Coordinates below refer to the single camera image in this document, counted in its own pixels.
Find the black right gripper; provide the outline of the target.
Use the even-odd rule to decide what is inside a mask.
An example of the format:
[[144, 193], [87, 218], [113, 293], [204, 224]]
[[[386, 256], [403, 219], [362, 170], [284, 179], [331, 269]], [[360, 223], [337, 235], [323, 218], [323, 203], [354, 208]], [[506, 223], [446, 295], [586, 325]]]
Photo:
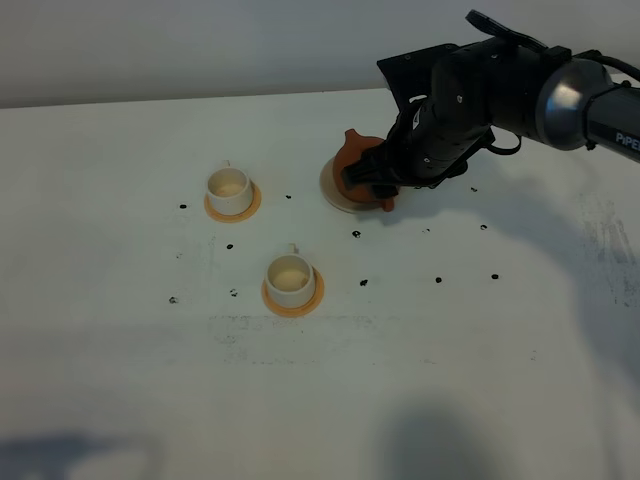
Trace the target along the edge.
[[391, 199], [400, 186], [433, 188], [465, 173], [468, 159], [493, 145], [492, 128], [469, 110], [471, 103], [461, 90], [464, 75], [450, 69], [460, 52], [436, 63], [431, 94], [398, 113], [385, 142], [364, 150], [343, 168], [347, 190], [370, 186], [376, 199]]

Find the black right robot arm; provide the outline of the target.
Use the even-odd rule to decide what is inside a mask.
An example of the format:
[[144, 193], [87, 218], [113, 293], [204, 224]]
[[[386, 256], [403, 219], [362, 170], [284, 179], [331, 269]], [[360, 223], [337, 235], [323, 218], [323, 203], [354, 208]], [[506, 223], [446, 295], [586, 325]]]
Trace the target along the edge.
[[380, 60], [399, 113], [383, 140], [346, 134], [334, 160], [338, 191], [390, 206], [402, 187], [434, 188], [462, 175], [495, 128], [557, 150], [597, 145], [639, 158], [639, 90], [606, 68], [638, 70], [588, 51], [522, 45], [499, 38], [435, 47]]

